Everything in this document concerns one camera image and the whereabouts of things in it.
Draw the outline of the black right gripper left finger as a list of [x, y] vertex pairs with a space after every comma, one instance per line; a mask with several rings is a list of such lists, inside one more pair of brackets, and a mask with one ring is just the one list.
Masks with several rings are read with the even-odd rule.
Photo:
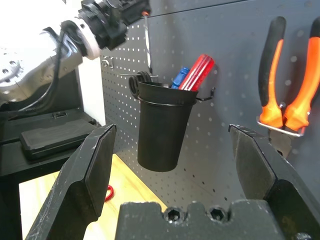
[[82, 240], [102, 214], [117, 127], [98, 127], [61, 167], [26, 239]]

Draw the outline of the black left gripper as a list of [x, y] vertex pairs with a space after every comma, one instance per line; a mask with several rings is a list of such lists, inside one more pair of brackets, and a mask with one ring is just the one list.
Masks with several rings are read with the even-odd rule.
[[[122, 6], [122, 20], [131, 25], [151, 11], [149, 0], [128, 0]], [[79, 17], [88, 25], [100, 49], [113, 50], [125, 42], [127, 27], [110, 1], [82, 0]]]

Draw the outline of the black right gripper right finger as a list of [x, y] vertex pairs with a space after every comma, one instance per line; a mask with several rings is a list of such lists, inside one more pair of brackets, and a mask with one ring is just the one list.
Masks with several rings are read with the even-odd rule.
[[231, 124], [228, 132], [245, 197], [267, 202], [286, 240], [318, 240], [320, 204], [293, 166], [256, 131]]

